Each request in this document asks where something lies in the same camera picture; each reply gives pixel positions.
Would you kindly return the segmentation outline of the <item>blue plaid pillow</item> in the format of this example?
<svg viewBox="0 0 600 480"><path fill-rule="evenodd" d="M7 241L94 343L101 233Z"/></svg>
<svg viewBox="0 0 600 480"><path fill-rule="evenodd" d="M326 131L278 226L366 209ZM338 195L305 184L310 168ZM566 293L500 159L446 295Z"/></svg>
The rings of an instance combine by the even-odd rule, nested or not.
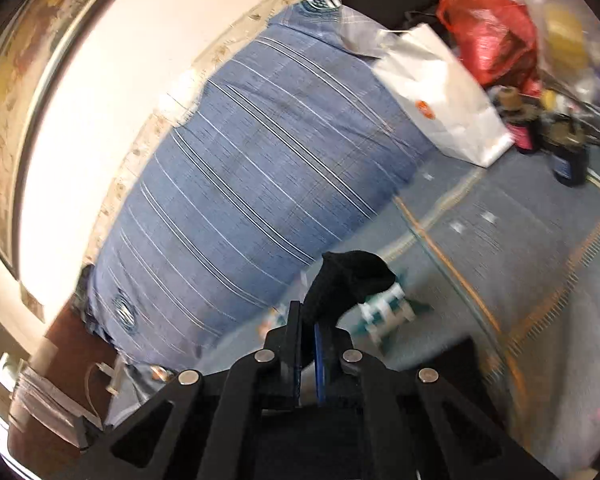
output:
<svg viewBox="0 0 600 480"><path fill-rule="evenodd" d="M388 32L302 0L204 84L149 156L88 274L88 329L194 366L375 218L434 146L370 64Z"/></svg>

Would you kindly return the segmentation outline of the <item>brown wooden nightstand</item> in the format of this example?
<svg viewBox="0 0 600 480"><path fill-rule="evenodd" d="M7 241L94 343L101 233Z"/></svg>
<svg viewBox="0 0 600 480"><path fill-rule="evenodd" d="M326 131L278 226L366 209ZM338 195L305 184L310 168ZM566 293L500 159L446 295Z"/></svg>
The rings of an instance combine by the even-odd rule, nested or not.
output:
<svg viewBox="0 0 600 480"><path fill-rule="evenodd" d="M117 351L89 333L82 318L68 304L46 330L38 350L22 370L9 407L7 448L22 466L42 479L71 466L80 456L71 439L64 439L42 424L26 408L41 403L23 391L40 386L43 396L76 416L102 422L108 413L110 377L99 364L113 366Z"/></svg>

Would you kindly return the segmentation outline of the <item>white paper shopping bag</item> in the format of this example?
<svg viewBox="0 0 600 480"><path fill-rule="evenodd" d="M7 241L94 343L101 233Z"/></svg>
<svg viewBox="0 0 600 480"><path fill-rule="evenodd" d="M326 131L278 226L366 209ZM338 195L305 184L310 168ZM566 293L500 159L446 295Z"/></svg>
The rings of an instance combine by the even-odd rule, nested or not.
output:
<svg viewBox="0 0 600 480"><path fill-rule="evenodd" d="M488 168L513 146L486 92L429 25L390 32L379 47L374 74L440 152Z"/></svg>

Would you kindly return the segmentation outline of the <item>black pants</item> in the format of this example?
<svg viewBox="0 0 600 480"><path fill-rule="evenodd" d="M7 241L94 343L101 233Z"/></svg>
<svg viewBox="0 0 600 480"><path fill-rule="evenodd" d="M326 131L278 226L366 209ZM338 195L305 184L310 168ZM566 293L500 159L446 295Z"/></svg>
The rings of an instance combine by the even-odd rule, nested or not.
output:
<svg viewBox="0 0 600 480"><path fill-rule="evenodd" d="M335 327L357 304L391 288L394 274L378 255L362 250L324 252L322 266L300 309L301 366L315 359L316 324Z"/></svg>

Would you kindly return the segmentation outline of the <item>red plastic bag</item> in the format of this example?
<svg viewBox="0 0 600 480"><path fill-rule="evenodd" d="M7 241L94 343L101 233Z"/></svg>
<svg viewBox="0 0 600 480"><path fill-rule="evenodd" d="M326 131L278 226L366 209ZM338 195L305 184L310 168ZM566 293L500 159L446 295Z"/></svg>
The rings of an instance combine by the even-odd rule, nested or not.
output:
<svg viewBox="0 0 600 480"><path fill-rule="evenodd" d="M480 86L540 94L538 33L526 6L514 0L439 0L437 18Z"/></svg>

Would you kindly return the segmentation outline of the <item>dark bottle with pink label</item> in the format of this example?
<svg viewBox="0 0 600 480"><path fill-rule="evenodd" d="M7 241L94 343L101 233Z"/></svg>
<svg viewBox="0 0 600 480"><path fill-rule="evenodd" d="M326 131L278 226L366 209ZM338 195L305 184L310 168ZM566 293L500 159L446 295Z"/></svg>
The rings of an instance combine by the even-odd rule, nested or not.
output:
<svg viewBox="0 0 600 480"><path fill-rule="evenodd" d="M498 110L519 153L530 155L541 148L541 124L536 107L526 104L514 87L498 90Z"/></svg>

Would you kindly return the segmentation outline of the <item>grey star-pattern bed sheet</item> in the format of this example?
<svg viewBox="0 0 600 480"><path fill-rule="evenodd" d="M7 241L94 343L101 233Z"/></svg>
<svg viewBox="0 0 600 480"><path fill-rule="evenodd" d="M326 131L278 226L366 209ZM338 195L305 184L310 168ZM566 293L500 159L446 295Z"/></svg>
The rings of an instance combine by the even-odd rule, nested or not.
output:
<svg viewBox="0 0 600 480"><path fill-rule="evenodd" d="M550 155L508 152L481 170L432 152L377 216L329 250L376 252L428 306L385 350L413 364L460 336L475 339L494 396L512 378L524 445L559 477L600 452L600 148L568 188ZM271 313L306 296L321 257L276 306L194 366L215 370L253 349Z"/></svg>

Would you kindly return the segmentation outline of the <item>dark bottle with blue label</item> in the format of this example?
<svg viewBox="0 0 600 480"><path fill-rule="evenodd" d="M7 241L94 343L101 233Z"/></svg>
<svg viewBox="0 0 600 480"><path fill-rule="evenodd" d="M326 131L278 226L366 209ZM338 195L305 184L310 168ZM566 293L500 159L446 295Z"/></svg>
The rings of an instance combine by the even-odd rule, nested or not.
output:
<svg viewBox="0 0 600 480"><path fill-rule="evenodd" d="M550 169L558 182L570 188L584 185L588 174L588 146L580 124L560 118L548 130Z"/></svg>

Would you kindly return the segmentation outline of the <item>clear plastic bag with items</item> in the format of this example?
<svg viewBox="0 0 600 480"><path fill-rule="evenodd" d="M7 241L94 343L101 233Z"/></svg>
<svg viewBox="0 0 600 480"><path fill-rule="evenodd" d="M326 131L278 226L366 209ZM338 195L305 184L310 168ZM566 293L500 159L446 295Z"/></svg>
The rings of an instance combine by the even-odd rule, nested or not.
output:
<svg viewBox="0 0 600 480"><path fill-rule="evenodd" d="M600 144L600 19L585 0L513 0L538 35L543 106L580 120Z"/></svg>

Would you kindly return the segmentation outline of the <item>framed wall painting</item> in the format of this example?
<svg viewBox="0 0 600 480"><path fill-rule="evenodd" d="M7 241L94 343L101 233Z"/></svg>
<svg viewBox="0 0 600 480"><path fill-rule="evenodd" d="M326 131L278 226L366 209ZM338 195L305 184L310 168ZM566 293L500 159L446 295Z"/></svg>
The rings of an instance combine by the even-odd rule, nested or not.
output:
<svg viewBox="0 0 600 480"><path fill-rule="evenodd" d="M112 0L12 0L0 16L0 260L19 274L24 179L50 98Z"/></svg>

